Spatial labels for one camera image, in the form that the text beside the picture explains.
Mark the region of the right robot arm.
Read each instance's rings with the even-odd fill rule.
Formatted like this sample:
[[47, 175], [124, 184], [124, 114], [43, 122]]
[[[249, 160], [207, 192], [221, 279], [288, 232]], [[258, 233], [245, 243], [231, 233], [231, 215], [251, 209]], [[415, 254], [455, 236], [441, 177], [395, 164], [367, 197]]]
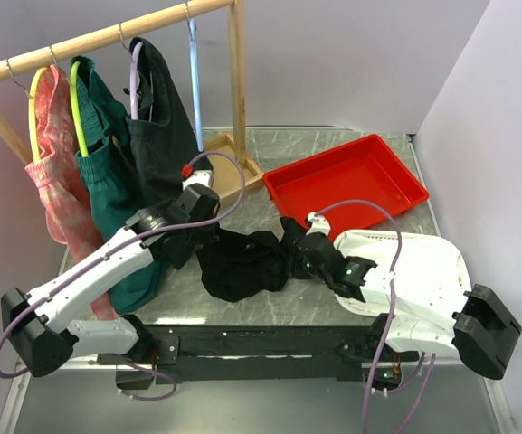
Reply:
[[338, 303], [374, 319], [367, 350], [377, 360], [414, 351], [455, 357], [491, 380], [504, 377], [522, 327], [489, 287], [471, 284], [461, 252], [438, 236], [314, 232], [298, 245], [301, 268]]

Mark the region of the black shorts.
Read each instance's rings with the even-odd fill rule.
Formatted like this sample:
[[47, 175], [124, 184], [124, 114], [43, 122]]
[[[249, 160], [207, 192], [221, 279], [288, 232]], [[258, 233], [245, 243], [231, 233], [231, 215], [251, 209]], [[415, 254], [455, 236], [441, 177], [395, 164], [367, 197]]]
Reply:
[[272, 231], [218, 229], [217, 240], [196, 252], [209, 295], [235, 303], [263, 290], [279, 292], [290, 278], [307, 278], [297, 248], [307, 229], [291, 217], [281, 217], [280, 224], [281, 238]]

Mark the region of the light blue hanger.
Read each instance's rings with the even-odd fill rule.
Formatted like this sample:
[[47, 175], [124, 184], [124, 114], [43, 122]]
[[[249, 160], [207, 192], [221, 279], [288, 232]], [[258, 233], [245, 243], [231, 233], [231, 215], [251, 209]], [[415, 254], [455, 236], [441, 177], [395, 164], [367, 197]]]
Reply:
[[195, 116], [195, 134], [197, 147], [200, 152], [204, 151], [203, 127], [201, 119], [201, 100], [200, 100], [200, 80], [198, 68], [198, 52], [196, 39], [196, 24], [195, 19], [188, 20], [189, 29], [189, 51], [191, 62], [191, 80], [193, 93], [193, 107]]

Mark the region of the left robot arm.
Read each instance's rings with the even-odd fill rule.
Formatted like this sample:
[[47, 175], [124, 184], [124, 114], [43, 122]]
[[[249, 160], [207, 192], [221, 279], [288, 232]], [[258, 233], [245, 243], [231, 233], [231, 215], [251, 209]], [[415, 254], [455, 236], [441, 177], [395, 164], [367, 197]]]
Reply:
[[157, 346], [133, 315], [80, 321], [81, 310], [132, 273], [160, 259], [182, 268], [194, 247], [214, 237], [219, 196], [203, 184], [190, 184], [172, 201], [139, 210], [86, 259], [54, 280], [1, 298], [2, 325], [27, 371], [44, 377], [72, 358], [119, 354], [131, 363], [150, 358]]

